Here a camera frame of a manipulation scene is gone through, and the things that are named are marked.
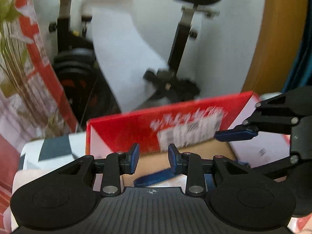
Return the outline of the red strawberry cardboard box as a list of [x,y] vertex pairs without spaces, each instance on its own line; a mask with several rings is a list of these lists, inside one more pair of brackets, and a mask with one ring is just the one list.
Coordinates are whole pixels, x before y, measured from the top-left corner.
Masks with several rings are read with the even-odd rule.
[[258,100],[253,92],[244,92],[94,118],[87,123],[85,152],[102,159],[139,144],[139,164],[135,174],[124,175],[125,186],[167,169],[167,150],[172,143],[204,159],[223,155],[252,167],[268,164],[289,155],[287,136],[260,132],[249,141],[226,143],[214,139],[217,130],[233,128],[249,117]]

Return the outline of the blue curtain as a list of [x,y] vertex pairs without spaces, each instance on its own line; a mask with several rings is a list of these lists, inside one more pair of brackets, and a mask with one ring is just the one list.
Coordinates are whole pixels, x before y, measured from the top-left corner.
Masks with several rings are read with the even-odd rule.
[[306,26],[300,49],[287,77],[283,92],[308,85],[311,78],[311,25]]

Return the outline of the blue packaged item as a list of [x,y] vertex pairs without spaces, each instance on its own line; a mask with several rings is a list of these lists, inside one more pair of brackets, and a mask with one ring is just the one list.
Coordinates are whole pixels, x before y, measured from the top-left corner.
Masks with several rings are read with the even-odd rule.
[[181,174],[174,174],[171,168],[166,168],[151,174],[138,177],[133,181],[133,186],[138,188],[147,187],[173,187]]

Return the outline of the wooden door frame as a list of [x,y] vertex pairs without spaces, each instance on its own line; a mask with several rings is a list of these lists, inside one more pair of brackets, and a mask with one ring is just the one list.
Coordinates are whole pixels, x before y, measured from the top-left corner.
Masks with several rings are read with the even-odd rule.
[[262,24],[242,91],[258,95],[284,87],[304,32],[308,0],[265,0]]

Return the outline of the white curved board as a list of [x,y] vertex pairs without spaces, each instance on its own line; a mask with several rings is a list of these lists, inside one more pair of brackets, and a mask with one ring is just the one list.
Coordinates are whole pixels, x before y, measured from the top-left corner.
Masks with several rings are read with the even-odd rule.
[[122,112],[135,110],[154,93],[146,70],[167,68],[166,61],[141,37],[131,14],[94,8],[92,39],[97,62]]

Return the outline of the black exercise bike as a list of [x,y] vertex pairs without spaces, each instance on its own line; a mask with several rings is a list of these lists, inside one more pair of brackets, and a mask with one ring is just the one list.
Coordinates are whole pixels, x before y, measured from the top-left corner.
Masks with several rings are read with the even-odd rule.
[[197,84],[178,78],[177,72],[188,39],[197,37],[191,27],[194,14],[217,16],[211,6],[221,0],[179,0],[184,2],[183,14],[167,61],[142,39],[128,13],[103,10],[83,15],[83,25],[92,25],[89,40],[86,27],[79,34],[71,30],[72,0],[59,1],[57,21],[49,24],[49,32],[57,34],[58,53],[52,66],[77,117],[84,112],[101,116],[113,108],[128,112],[160,99],[178,103],[199,96]]

